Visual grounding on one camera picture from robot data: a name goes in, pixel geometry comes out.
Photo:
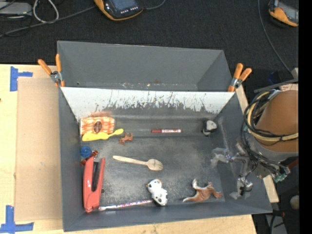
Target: electronic device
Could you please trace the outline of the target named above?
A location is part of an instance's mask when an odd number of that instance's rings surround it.
[[[274,21],[282,25],[297,27],[299,25],[299,11],[279,0],[269,2],[269,13]]]
[[[143,8],[136,0],[93,0],[111,20],[125,20],[137,16]]]

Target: small white object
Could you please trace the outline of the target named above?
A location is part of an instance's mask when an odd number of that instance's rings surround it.
[[[159,179],[153,179],[146,185],[146,187],[152,194],[153,200],[155,200],[159,205],[165,206],[168,203],[168,193],[162,188],[162,183]]]
[[[217,125],[214,121],[212,121],[212,120],[205,121],[204,129],[203,129],[203,133],[205,136],[209,136],[216,129],[217,129]]]
[[[294,210],[299,210],[299,195],[293,196],[290,200],[290,204]]]

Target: marker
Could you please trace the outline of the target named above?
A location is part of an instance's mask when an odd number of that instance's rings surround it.
[[[182,133],[182,129],[152,129],[152,133]]]

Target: stapler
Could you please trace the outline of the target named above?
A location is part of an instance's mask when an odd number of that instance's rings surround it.
[[[94,158],[86,161],[83,174],[83,206],[87,213],[98,210],[102,193],[105,158],[102,158],[98,173],[98,162]]]

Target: wire bundle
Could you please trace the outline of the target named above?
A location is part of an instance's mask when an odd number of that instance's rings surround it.
[[[254,137],[256,137],[256,139],[272,142],[272,145],[280,141],[287,141],[298,138],[298,133],[292,135],[277,135],[270,131],[256,128],[256,124],[258,123],[265,107],[269,103],[270,99],[272,99],[272,97],[278,92],[280,91],[271,89],[269,91],[259,93],[244,111],[244,121],[241,126],[241,143],[244,149],[247,151],[254,169],[258,164],[261,164],[263,167],[271,171],[275,176],[281,175],[279,168],[283,168],[284,171],[287,171],[287,167],[281,165],[279,162],[270,160],[258,151],[252,150],[248,142],[248,134],[252,134]]]

